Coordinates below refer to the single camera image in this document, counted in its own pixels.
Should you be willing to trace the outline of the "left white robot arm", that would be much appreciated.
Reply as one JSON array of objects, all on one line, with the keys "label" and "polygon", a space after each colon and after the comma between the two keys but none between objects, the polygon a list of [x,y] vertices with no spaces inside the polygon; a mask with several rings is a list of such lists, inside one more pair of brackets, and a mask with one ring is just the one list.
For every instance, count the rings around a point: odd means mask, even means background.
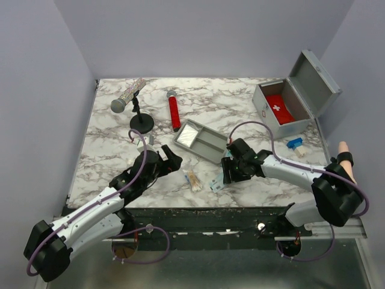
[{"label": "left white robot arm", "polygon": [[88,246],[108,237],[130,236],[134,224],[124,207],[138,199],[158,178],[181,167],[180,156],[167,145],[161,148],[166,159],[157,151],[143,151],[131,167],[114,177],[94,199],[52,223],[44,220],[36,223],[23,251],[28,260],[28,276],[53,281]]}]

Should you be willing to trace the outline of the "white gauze pack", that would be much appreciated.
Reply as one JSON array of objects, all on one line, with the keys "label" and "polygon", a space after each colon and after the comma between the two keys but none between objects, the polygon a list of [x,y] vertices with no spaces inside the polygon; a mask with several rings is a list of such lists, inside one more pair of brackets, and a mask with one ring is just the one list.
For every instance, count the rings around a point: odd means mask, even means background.
[{"label": "white gauze pack", "polygon": [[190,148],[193,141],[197,137],[198,133],[199,133],[199,130],[195,126],[192,126],[192,125],[187,123],[183,127],[183,129],[180,131],[180,134],[179,134],[178,138],[176,139],[176,141],[179,144]]}]

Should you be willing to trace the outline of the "grey metal case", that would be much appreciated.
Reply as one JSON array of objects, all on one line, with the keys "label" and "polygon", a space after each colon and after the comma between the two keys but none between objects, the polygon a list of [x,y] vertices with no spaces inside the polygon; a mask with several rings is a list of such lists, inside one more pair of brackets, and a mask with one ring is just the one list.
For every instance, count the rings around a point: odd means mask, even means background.
[{"label": "grey metal case", "polygon": [[[289,76],[256,86],[252,102],[259,117],[277,140],[302,133],[341,93],[341,88],[315,54],[304,49]],[[279,106],[270,105],[267,101],[267,97],[272,95],[282,97],[285,108],[294,118],[292,122],[279,123],[276,116]]]}]

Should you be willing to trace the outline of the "red first aid pouch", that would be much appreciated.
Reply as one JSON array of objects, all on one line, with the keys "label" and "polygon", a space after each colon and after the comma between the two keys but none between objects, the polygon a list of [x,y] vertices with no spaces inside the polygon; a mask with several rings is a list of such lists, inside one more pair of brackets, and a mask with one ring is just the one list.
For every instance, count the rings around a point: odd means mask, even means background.
[{"label": "red first aid pouch", "polygon": [[281,95],[268,95],[265,96],[265,98],[280,125],[295,121],[292,114],[286,108],[285,102]]}]

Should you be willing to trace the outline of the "blue white bandage packets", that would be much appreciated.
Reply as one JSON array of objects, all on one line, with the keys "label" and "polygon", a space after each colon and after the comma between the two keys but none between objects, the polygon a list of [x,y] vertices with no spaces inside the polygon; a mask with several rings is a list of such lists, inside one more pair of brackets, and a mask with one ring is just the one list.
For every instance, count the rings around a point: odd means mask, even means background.
[{"label": "blue white bandage packets", "polygon": [[209,183],[209,187],[210,189],[214,192],[214,193],[217,193],[219,192],[220,190],[222,190],[226,185],[223,183],[223,175],[220,174],[218,175],[215,179],[213,179],[210,183]]}]

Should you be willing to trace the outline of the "cotton swab pack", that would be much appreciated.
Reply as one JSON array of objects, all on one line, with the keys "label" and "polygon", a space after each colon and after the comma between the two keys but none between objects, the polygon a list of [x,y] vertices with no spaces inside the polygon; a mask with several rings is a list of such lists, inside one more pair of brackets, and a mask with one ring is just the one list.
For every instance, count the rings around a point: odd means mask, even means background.
[{"label": "cotton swab pack", "polygon": [[192,192],[197,192],[202,190],[203,186],[197,175],[192,170],[184,170],[183,171],[187,183],[190,185]]}]

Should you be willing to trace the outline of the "grey plastic tray insert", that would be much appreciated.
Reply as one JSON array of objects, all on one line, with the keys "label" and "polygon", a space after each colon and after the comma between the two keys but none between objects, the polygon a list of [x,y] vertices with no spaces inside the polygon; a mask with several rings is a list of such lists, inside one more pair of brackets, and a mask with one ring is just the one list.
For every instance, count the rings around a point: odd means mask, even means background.
[{"label": "grey plastic tray insert", "polygon": [[[183,146],[176,141],[180,131],[187,123],[195,126],[199,130],[199,133],[190,148]],[[191,119],[187,119],[182,124],[180,130],[178,130],[173,139],[173,143],[176,146],[213,164],[221,163],[221,159],[225,155],[227,142],[228,136]]]}]

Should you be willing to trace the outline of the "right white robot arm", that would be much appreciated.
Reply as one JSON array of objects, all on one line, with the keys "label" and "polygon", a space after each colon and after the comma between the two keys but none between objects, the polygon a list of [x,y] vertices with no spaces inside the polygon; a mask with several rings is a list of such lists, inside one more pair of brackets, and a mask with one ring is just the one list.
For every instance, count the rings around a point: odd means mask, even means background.
[{"label": "right white robot arm", "polygon": [[230,156],[221,160],[224,184],[250,180],[252,177],[272,178],[310,191],[313,199],[290,204],[277,220],[277,230],[292,235],[307,223],[328,222],[343,227],[354,215],[364,198],[339,163],[325,167],[290,162],[272,151],[255,152],[238,138],[227,145]]}]

